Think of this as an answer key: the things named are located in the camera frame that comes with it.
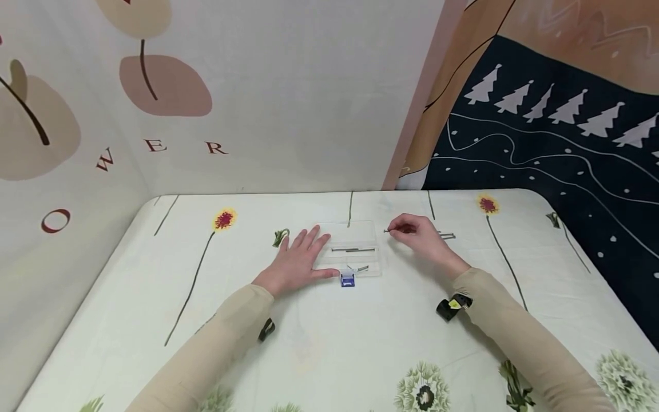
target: hand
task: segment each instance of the hand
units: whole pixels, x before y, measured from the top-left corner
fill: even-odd
[[[389,223],[389,234],[410,249],[435,262],[446,275],[455,279],[471,266],[449,248],[425,216],[403,213]]]
[[[279,245],[275,260],[261,272],[252,285],[263,287],[274,297],[282,293],[298,290],[316,280],[332,278],[339,275],[336,269],[314,270],[313,266],[320,250],[329,241],[330,234],[325,234],[314,241],[320,226],[316,225],[310,232],[302,230],[289,248],[286,236]]]

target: christmas tree print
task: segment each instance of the christmas tree print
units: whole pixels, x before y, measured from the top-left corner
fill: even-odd
[[[619,143],[618,147],[630,144],[634,147],[642,148],[643,142],[641,142],[641,140],[650,137],[650,129],[656,126],[656,118],[658,115],[659,113],[652,116],[650,119],[639,123],[638,126],[624,132],[623,135],[615,139],[614,142]]]
[[[541,97],[538,104],[533,106],[531,111],[524,115],[524,117],[528,119],[527,123],[531,123],[534,119],[539,119],[542,117],[542,111],[544,110],[545,107],[547,107],[547,101],[549,100],[549,96],[552,95],[552,87],[554,87],[554,83],[552,83],[552,85],[549,86],[549,90],[547,90],[544,96]]]
[[[608,137],[606,129],[614,126],[614,119],[617,118],[618,110],[624,105],[623,102],[618,102],[617,105],[611,107],[609,110],[604,110],[602,114],[591,117],[586,120],[586,123],[577,125],[577,127],[583,129],[583,133],[581,133],[583,136],[590,136],[592,133],[599,137]]]
[[[558,122],[562,121],[574,125],[575,115],[579,114],[579,106],[583,104],[583,95],[586,94],[586,92],[588,92],[588,89],[584,89],[580,94],[568,100],[567,103],[559,107],[553,115],[549,116],[550,119],[554,120],[552,123],[557,125]]]
[[[529,80],[524,86],[510,93],[508,96],[504,96],[500,102],[495,103],[494,105],[499,108],[498,113],[503,113],[505,110],[517,114],[517,106],[521,105],[524,97],[529,94],[529,86],[531,84],[533,84],[533,80]]]
[[[467,99],[471,99],[469,104],[476,102],[489,102],[490,92],[494,90],[494,82],[496,81],[496,73],[501,68],[501,65],[496,65],[494,70],[483,78],[483,81],[471,88],[471,91],[465,94]]]

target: black wrist strap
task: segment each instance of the black wrist strap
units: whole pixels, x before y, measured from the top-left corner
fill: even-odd
[[[266,324],[263,325],[263,329],[261,329],[261,333],[258,334],[258,340],[261,342],[265,341],[266,338],[270,336],[270,334],[272,334],[272,332],[274,331],[275,331],[275,322],[272,322],[272,319],[268,318]]]
[[[453,295],[450,301],[444,299],[437,305],[436,312],[440,315],[446,322],[449,322],[451,319],[455,318],[455,315],[460,311],[460,309],[467,309],[471,306],[474,301],[464,295],[456,293]]]

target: fabric backdrop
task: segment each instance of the fabric backdrop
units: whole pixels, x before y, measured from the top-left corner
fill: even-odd
[[[399,182],[541,194],[656,347],[658,30],[653,1],[472,2]]]
[[[148,199],[381,189],[443,7],[3,1],[0,411]]]

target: beige apple print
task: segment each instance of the beige apple print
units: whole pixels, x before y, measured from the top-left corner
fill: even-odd
[[[80,127],[64,99],[18,60],[11,82],[0,76],[0,179],[33,179],[69,159],[80,145]]]
[[[171,22],[169,0],[96,3],[114,27],[140,40],[140,54],[125,57],[119,66],[121,86],[137,108],[154,116],[199,117],[210,113],[210,91],[192,67],[176,57],[146,53],[146,40],[165,32]]]
[[[169,0],[96,0],[110,23],[136,39],[163,34],[171,22]]]

